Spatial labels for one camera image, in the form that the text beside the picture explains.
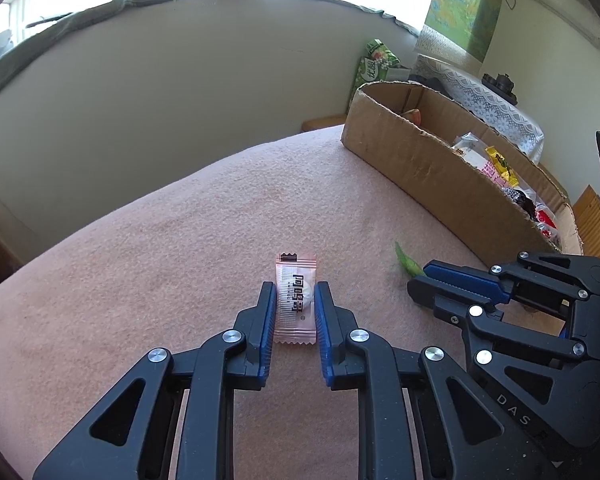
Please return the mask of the green snack bag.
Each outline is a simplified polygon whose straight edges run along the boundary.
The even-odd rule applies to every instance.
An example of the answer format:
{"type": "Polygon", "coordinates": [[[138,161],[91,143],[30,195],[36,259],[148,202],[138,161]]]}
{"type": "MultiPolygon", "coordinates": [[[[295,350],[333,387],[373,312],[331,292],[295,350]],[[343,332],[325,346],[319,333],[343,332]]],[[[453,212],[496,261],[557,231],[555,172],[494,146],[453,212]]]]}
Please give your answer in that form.
{"type": "Polygon", "coordinates": [[[390,68],[399,68],[401,66],[398,58],[382,41],[379,39],[370,40],[366,44],[365,54],[358,61],[358,67],[354,73],[351,94],[355,94],[363,84],[387,78],[390,68]]]}

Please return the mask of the pink white candy packet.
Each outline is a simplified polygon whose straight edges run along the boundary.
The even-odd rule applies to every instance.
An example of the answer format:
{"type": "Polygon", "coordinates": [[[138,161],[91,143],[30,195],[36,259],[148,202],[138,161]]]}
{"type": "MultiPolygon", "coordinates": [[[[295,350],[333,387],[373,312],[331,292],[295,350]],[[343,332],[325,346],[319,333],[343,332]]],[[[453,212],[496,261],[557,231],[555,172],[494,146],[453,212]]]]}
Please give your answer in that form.
{"type": "Polygon", "coordinates": [[[277,307],[274,341],[315,344],[316,260],[283,252],[276,258],[277,307]]]}

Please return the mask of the pink table cloth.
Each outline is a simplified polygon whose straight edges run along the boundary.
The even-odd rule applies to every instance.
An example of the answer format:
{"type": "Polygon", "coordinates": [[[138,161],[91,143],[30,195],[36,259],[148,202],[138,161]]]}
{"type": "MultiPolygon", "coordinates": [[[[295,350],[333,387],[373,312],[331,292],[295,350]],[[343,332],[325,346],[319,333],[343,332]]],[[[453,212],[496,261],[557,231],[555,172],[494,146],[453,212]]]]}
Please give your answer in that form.
{"type": "Polygon", "coordinates": [[[480,266],[337,128],[224,158],[93,222],[0,285],[0,451],[30,478],[149,350],[200,346],[252,307],[281,252],[317,261],[338,306],[396,347],[463,359],[413,304],[396,252],[480,266]]]}

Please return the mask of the cardboard box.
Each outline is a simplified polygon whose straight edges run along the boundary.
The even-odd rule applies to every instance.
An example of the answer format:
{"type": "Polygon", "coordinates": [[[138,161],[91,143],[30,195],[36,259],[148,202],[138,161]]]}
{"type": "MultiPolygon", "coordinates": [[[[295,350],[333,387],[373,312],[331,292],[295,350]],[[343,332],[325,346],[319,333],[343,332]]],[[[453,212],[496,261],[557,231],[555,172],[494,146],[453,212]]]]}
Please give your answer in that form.
{"type": "Polygon", "coordinates": [[[417,82],[376,81],[352,98],[342,144],[411,195],[486,266],[526,252],[580,256],[583,246],[565,193],[515,144],[457,102],[417,82]],[[466,133],[496,148],[554,214],[551,242],[501,185],[454,150],[466,133]]]}

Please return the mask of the small green candy packet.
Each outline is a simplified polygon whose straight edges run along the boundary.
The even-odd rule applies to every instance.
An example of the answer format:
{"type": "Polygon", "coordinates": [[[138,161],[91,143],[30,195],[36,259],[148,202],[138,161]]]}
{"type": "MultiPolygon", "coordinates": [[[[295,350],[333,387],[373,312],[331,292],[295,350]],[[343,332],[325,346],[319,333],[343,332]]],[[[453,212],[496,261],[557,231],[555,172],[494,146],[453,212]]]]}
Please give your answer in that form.
{"type": "Polygon", "coordinates": [[[398,258],[400,265],[411,278],[425,274],[424,270],[422,270],[422,267],[404,252],[403,248],[398,242],[394,243],[394,250],[396,251],[396,258],[398,258]]]}

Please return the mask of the black object on cabinet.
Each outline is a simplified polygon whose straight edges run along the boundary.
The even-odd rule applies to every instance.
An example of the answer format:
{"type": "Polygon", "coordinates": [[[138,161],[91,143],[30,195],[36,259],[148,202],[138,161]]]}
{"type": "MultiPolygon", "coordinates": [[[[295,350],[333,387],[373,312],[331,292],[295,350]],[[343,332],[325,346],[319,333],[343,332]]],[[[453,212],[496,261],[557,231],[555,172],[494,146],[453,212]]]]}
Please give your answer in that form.
{"type": "Polygon", "coordinates": [[[490,89],[506,102],[509,102],[509,104],[513,106],[518,104],[516,94],[513,92],[514,83],[507,74],[498,74],[496,77],[483,74],[481,82],[486,88],[490,89]]]}

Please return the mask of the yellow green wall painting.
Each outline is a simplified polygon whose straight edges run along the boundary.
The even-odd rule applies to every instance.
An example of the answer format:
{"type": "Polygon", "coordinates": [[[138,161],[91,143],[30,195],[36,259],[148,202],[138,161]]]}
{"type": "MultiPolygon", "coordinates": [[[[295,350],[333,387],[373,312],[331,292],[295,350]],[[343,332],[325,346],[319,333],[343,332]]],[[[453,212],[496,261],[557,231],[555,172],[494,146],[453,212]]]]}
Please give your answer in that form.
{"type": "Polygon", "coordinates": [[[425,24],[482,62],[502,0],[431,0],[425,24]]]}

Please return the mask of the snacks inside box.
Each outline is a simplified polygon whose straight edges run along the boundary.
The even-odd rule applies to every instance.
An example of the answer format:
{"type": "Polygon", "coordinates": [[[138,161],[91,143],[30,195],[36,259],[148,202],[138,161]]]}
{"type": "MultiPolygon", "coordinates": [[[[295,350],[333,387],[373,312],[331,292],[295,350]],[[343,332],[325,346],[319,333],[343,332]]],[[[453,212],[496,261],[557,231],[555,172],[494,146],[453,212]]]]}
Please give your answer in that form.
{"type": "Polygon", "coordinates": [[[546,183],[516,145],[465,107],[418,88],[415,101],[399,102],[363,156],[484,261],[508,255],[522,243],[562,250],[558,219],[524,177],[546,183]]]}

